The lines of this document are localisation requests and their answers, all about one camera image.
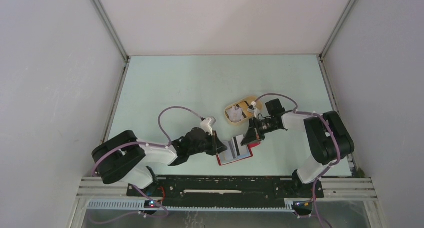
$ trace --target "floor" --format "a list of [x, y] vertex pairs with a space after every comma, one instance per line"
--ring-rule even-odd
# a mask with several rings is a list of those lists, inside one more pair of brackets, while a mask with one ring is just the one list
[[[133, 130], [142, 140], [167, 143], [158, 126], [159, 113], [170, 106], [184, 106], [201, 116], [214, 116], [218, 137], [229, 140], [247, 131], [248, 124], [230, 125], [226, 106], [249, 95], [280, 93], [299, 104], [300, 111], [332, 110], [315, 55], [209, 55], [133, 56], [113, 119], [110, 138]], [[264, 97], [263, 103], [275, 97]], [[290, 101], [280, 99], [287, 110]], [[184, 136], [200, 120], [191, 113], [172, 109], [162, 116], [162, 126], [173, 140]], [[197, 154], [179, 166], [150, 164], [156, 175], [291, 176], [311, 155], [305, 133], [278, 130], [266, 135], [253, 157], [219, 166], [215, 156]], [[328, 176], [351, 176], [344, 159]]]

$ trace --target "black base bracket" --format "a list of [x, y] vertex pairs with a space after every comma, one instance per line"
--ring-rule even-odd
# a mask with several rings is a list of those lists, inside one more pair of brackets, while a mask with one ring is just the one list
[[[293, 193], [293, 182], [283, 176], [158, 176], [165, 190], [164, 206], [197, 208], [285, 208], [285, 198], [310, 199], [310, 192]], [[323, 198], [321, 183], [316, 196]], [[128, 197], [141, 197], [128, 189]], [[162, 197], [162, 189], [151, 195]]]

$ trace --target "purple cable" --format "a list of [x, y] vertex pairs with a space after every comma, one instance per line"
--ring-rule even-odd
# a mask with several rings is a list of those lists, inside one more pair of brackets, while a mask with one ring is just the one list
[[317, 186], [317, 181], [321, 177], [323, 177], [330, 170], [330, 168], [332, 166], [337, 165], [340, 162], [340, 160], [341, 160], [340, 148], [339, 148], [339, 145], [337, 144], [336, 137], [334, 136], [334, 133], [330, 129], [330, 126], [327, 123], [327, 121], [321, 115], [319, 115], [317, 113], [298, 111], [298, 107], [299, 107], [298, 106], [298, 103], [294, 99], [292, 99], [292, 98], [290, 98], [290, 97], [288, 97], [286, 95], [278, 94], [278, 93], [266, 93], [266, 94], [263, 94], [263, 95], [259, 96], [254, 102], [258, 102], [262, 97], [265, 97], [265, 96], [278, 96], [278, 97], [284, 97], [284, 98], [290, 100], [295, 105], [295, 108], [293, 109], [293, 113], [294, 114], [318, 117], [322, 121], [322, 123], [324, 124], [324, 126], [327, 129], [328, 133], [330, 134], [331, 140], [334, 143], [335, 151], [337, 153], [337, 160], [334, 163], [330, 163], [328, 165], [328, 167], [325, 168], [325, 170], [323, 172], [321, 172], [321, 174], [319, 174], [318, 177], [313, 182], [313, 185], [312, 185], [312, 199], [313, 199], [313, 206], [314, 206], [314, 209], [315, 209], [316, 217], [318, 218], [318, 221], [319, 221], [319, 224], [321, 225], [321, 227], [324, 227], [324, 224], [323, 224], [323, 221], [324, 221], [324, 222], [326, 222], [332, 228], [331, 224], [327, 220], [325, 220], [324, 218], [322, 218], [320, 216], [320, 213], [318, 212], [317, 203], [316, 203], [317, 197], [316, 197], [316, 194], [315, 194], [315, 187]]
[[283, 94], [278, 94], [278, 93], [266, 93], [266, 94], [263, 94], [263, 95], [261, 95], [261, 96], [259, 96], [254, 102], [258, 102], [262, 97], [266, 97], [266, 96], [277, 96], [277, 97], [284, 97], [284, 98], [286, 98], [287, 100], [289, 100], [289, 101], [291, 101], [291, 102], [293, 102], [294, 103], [294, 111], [296, 111], [297, 109], [298, 109], [298, 103], [294, 100], [294, 99], [292, 99], [292, 98], [290, 98], [290, 97], [288, 97], [288, 96], [286, 96], [286, 95], [283, 95]]
[[126, 216], [135, 215], [135, 214], [138, 214], [138, 213], [139, 213], [138, 211], [132, 211], [132, 212], [125, 213], [123, 215], [120, 215], [118, 217], [115, 217], [113, 219], [106, 220], [106, 221], [95, 221], [95, 220], [92, 219], [91, 214], [88, 214], [87, 218], [91, 223], [93, 223], [95, 225], [105, 225], [105, 224], [109, 224], [109, 223], [112, 223], [112, 222], [116, 222], [117, 220], [124, 218]]
[[[122, 145], [120, 145], [116, 148], [111, 149], [108, 153], [104, 154], [100, 159], [98, 159], [98, 161], [94, 164], [93, 168], [91, 169], [91, 175], [93, 177], [96, 177], [97, 176], [96, 169], [97, 169], [97, 167], [99, 167], [100, 163], [102, 163], [106, 158], [108, 158], [113, 153], [119, 151], [120, 149], [123, 149], [125, 147], [129, 147], [129, 146], [134, 146], [134, 145], [143, 145], [144, 146], [146, 144], [147, 144], [147, 142], [135, 141], [135, 142], [125, 143], [125, 144], [122, 144]], [[161, 148], [166, 147], [166, 145], [163, 145], [163, 144], [154, 144], [154, 143], [149, 143], [149, 144], [152, 144], [152, 145], [155, 145], [155, 146], [158, 146], [158, 147], [161, 147]]]
[[187, 107], [184, 107], [184, 106], [171, 106], [171, 107], [168, 107], [168, 108], [166, 108], [166, 109], [162, 110], [162, 112], [159, 114], [159, 117], [157, 118], [157, 123], [159, 124], [159, 128], [160, 128], [160, 130], [163, 132], [163, 134], [165, 134], [166, 138], [168, 139], [168, 146], [171, 146], [172, 141], [171, 141], [171, 137], [170, 137], [170, 136], [169, 136], [169, 135], [165, 132], [164, 128], [162, 128], [162, 125], [161, 125], [161, 117], [162, 117], [162, 115], [163, 115], [166, 111], [169, 111], [169, 110], [171, 110], [171, 109], [183, 109], [183, 110], [186, 110], [186, 111], [188, 111], [188, 112], [191, 112], [191, 113], [192, 113], [192, 114], [194, 114], [195, 116], [199, 117], [201, 120], [203, 120], [203, 117], [201, 117], [198, 113], [196, 113], [196, 112], [194, 112], [193, 110], [191, 110], [191, 109], [189, 109], [189, 108], [187, 108]]
[[330, 168], [332, 167], [332, 166], [335, 166], [335, 165], [337, 165], [338, 163], [340, 163], [340, 160], [341, 160], [341, 155], [340, 155], [340, 148], [339, 148], [339, 144], [337, 144], [337, 141], [336, 141], [336, 137], [334, 136], [334, 133], [332, 132], [332, 130], [330, 129], [330, 126], [329, 126], [329, 124], [327, 123], [327, 121], [321, 116], [321, 115], [319, 115], [319, 114], [317, 114], [317, 113], [311, 113], [311, 112], [304, 112], [304, 111], [297, 111], [296, 109], [295, 110], [293, 110], [293, 113], [295, 113], [295, 114], [299, 114], [299, 115], [307, 115], [307, 116], [314, 116], [314, 117], [318, 117], [321, 121], [322, 121], [322, 123], [324, 124], [324, 126], [325, 126], [325, 128], [327, 129], [327, 131], [328, 131], [328, 133], [330, 134], [330, 137], [331, 137], [331, 140], [332, 140], [332, 142], [334, 143], [334, 148], [335, 148], [335, 152], [337, 153], [337, 160], [335, 161], [335, 162], [333, 162], [333, 163], [330, 163], [329, 165], [328, 165], [328, 167], [327, 168], [325, 168], [325, 170], [323, 171], [323, 172], [321, 172], [321, 174], [319, 174], [317, 177], [316, 177], [316, 179], [314, 180], [314, 182], [313, 182], [313, 185], [312, 185], [312, 199], [313, 199], [313, 206], [314, 206], [314, 209], [315, 209], [315, 213], [316, 213], [316, 217], [318, 218], [318, 221], [319, 221], [319, 224], [321, 225], [321, 227], [324, 227], [324, 223], [323, 223], [323, 221], [324, 222], [327, 222], [324, 218], [322, 218], [321, 216], [320, 216], [320, 213], [318, 212], [318, 207], [317, 207], [317, 196], [316, 196], [316, 194], [315, 194], [315, 188], [316, 188], [316, 186], [317, 186], [317, 182], [318, 182], [318, 180], [321, 178], [321, 177], [323, 177], [329, 170], [330, 170]]
[[[192, 114], [194, 114], [194, 115], [196, 115], [197, 117], [199, 117], [201, 120], [203, 120], [203, 117], [201, 117], [199, 114], [197, 114], [196, 112], [194, 112], [193, 110], [191, 110], [191, 109], [189, 109], [189, 108], [186, 108], [186, 107], [183, 107], [183, 106], [171, 106], [171, 107], [168, 107], [168, 108], [166, 108], [166, 109], [164, 109], [160, 114], [159, 114], [159, 117], [157, 118], [157, 122], [158, 122], [158, 124], [159, 124], [159, 128], [160, 128], [160, 130], [165, 134], [165, 136], [166, 136], [166, 138], [168, 138], [168, 141], [169, 141], [169, 143], [168, 143], [168, 145], [163, 145], [163, 144], [156, 144], [156, 143], [149, 143], [149, 144], [152, 144], [152, 145], [155, 145], [155, 146], [157, 146], [157, 147], [161, 147], [161, 148], [165, 148], [166, 146], [170, 146], [171, 145], [171, 143], [172, 143], [172, 141], [171, 141], [171, 138], [170, 138], [170, 136], [165, 132], [165, 130], [162, 128], [162, 125], [161, 125], [161, 116], [166, 112], [166, 111], [168, 111], [168, 110], [171, 110], [171, 109], [183, 109], [183, 110], [186, 110], [186, 111], [189, 111], [189, 112], [191, 112]], [[142, 146], [144, 146], [144, 145], [146, 145], [147, 144], [147, 142], [142, 142], [142, 141], [135, 141], [135, 142], [129, 142], [129, 143], [125, 143], [125, 144], [123, 144], [123, 145], [120, 145], [120, 146], [118, 146], [118, 147], [116, 147], [116, 148], [114, 148], [114, 149], [112, 149], [112, 150], [110, 150], [109, 152], [107, 152], [105, 155], [103, 155], [100, 159], [98, 159], [98, 161], [94, 164], [94, 166], [93, 166], [93, 168], [91, 169], [91, 175], [93, 176], [93, 177], [96, 177], [97, 176], [97, 174], [96, 174], [96, 169], [97, 169], [97, 167], [99, 167], [99, 165], [100, 165], [100, 163], [102, 163], [106, 158], [108, 158], [109, 156], [111, 156], [113, 153], [115, 153], [115, 152], [117, 152], [117, 151], [119, 151], [119, 150], [121, 150], [121, 149], [123, 149], [123, 148], [125, 148], [125, 147], [129, 147], [129, 146], [134, 146], [134, 145], [142, 145]], [[135, 185], [132, 185], [143, 197], [145, 197], [146, 199], [148, 199], [149, 201], [151, 201], [151, 202], [154, 202], [155, 204], [157, 204], [157, 206], [159, 206], [160, 208], [162, 208], [165, 212], [166, 212], [166, 214], [164, 214], [164, 215], [150, 215], [150, 214], [146, 214], [146, 213], [144, 213], [144, 216], [145, 217], [153, 217], [153, 218], [165, 218], [165, 217], [167, 217], [168, 215], [169, 215], [169, 211], [165, 208], [165, 206], [163, 206], [162, 204], [160, 204], [160, 203], [158, 203], [158, 202], [156, 202], [155, 200], [153, 200], [152, 198], [150, 198], [149, 196], [147, 196], [141, 189], [139, 189], [137, 186], [135, 186]], [[111, 220], [108, 220], [108, 221], [94, 221], [94, 220], [92, 220], [91, 219], [91, 216], [89, 216], [88, 217], [88, 219], [90, 220], [90, 222], [91, 223], [93, 223], [93, 224], [96, 224], [96, 225], [103, 225], [103, 224], [108, 224], [108, 223], [112, 223], [112, 222], [115, 222], [115, 221], [117, 221], [117, 220], [119, 220], [119, 219], [121, 219], [121, 218], [123, 218], [123, 217], [126, 217], [126, 216], [129, 216], [129, 215], [134, 215], [134, 214], [139, 214], [139, 212], [138, 211], [133, 211], [133, 212], [128, 212], [128, 213], [126, 213], [126, 214], [123, 214], [123, 215], [121, 215], [121, 216], [118, 216], [118, 217], [116, 217], [116, 218], [113, 218], [113, 219], [111, 219]]]

